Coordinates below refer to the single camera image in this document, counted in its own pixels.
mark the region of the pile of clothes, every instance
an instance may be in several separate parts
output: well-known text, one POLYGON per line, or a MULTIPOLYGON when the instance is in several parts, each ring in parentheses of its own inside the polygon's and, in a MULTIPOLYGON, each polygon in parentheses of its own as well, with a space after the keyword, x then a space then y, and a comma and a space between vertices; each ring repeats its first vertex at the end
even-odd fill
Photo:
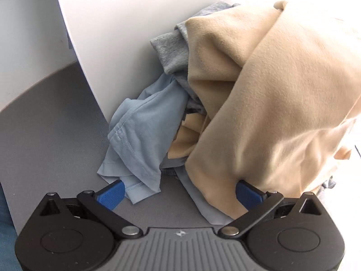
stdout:
POLYGON ((150 43, 164 73, 117 109, 98 170, 120 178, 131 202, 175 172, 201 214, 224 225, 247 211, 239 180, 299 197, 329 186, 349 157, 361 32, 346 22, 285 1, 221 1, 150 43))

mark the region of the gray ribbed panel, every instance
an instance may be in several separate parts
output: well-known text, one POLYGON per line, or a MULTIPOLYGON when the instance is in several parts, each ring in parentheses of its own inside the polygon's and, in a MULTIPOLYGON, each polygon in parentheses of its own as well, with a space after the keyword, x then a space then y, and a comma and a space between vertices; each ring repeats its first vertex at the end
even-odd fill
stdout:
POLYGON ((219 238, 211 228, 150 228, 145 237, 124 241, 98 270, 266 271, 239 241, 219 238))

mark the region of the beige fabric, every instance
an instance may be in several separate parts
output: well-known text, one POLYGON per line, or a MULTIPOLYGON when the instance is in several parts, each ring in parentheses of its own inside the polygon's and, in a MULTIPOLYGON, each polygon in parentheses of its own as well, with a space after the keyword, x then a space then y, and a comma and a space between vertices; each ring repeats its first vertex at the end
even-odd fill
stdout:
POLYGON ((186 22, 188 81, 212 121, 185 166, 234 219, 246 212, 240 179, 288 197, 324 182, 361 111, 360 32, 310 7, 275 7, 186 22))
POLYGON ((209 117, 207 116, 199 113, 187 114, 168 150, 168 159, 189 156, 208 123, 209 117))

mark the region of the gray table surface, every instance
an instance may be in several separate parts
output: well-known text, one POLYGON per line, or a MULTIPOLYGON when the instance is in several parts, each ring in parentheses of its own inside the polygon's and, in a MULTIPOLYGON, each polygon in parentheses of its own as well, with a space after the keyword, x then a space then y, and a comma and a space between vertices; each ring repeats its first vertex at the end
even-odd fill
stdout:
MULTIPOLYGON (((19 233, 47 192, 63 198, 107 183, 96 172, 109 142, 108 123, 78 63, 47 77, 0 113, 0 182, 19 233)), ((161 193, 115 212, 142 229, 204 227, 179 180, 162 176, 161 193)))

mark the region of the white logo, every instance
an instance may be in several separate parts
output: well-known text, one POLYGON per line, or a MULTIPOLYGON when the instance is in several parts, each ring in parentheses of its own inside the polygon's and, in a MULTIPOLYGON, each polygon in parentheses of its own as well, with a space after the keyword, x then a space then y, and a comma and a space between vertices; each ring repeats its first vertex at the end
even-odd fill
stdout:
POLYGON ((183 231, 183 230, 180 230, 180 231, 177 231, 176 232, 176 235, 178 235, 179 237, 183 237, 183 236, 185 236, 187 233, 185 232, 185 231, 183 231))

